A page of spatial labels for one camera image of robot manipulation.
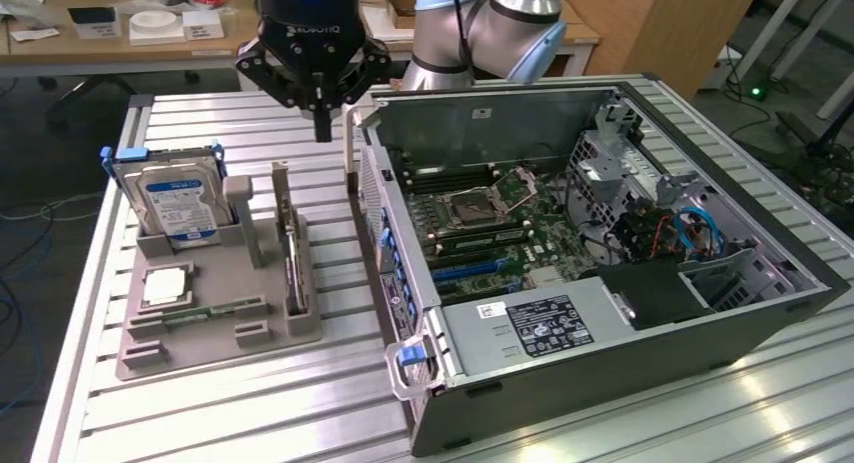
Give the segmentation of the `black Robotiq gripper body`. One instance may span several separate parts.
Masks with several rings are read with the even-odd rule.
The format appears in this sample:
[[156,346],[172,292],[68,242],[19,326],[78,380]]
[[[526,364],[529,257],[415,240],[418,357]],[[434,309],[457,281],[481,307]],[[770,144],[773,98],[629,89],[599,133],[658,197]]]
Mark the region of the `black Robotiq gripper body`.
[[320,87],[346,75],[355,53],[366,42],[359,0],[258,0],[258,37],[267,45],[299,43]]

